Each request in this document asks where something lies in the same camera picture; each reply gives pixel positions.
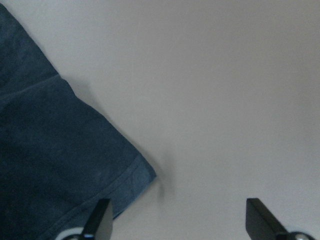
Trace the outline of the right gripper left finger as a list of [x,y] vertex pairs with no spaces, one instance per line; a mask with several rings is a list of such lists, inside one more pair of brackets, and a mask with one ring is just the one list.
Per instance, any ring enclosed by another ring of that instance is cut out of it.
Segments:
[[110,199],[98,201],[81,232],[82,240],[110,240],[113,231],[113,206]]

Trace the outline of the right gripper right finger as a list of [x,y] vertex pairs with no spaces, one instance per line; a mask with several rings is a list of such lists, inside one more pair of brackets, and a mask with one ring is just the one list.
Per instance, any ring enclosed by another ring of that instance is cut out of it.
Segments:
[[245,229],[251,240],[288,239],[288,231],[259,198],[246,200]]

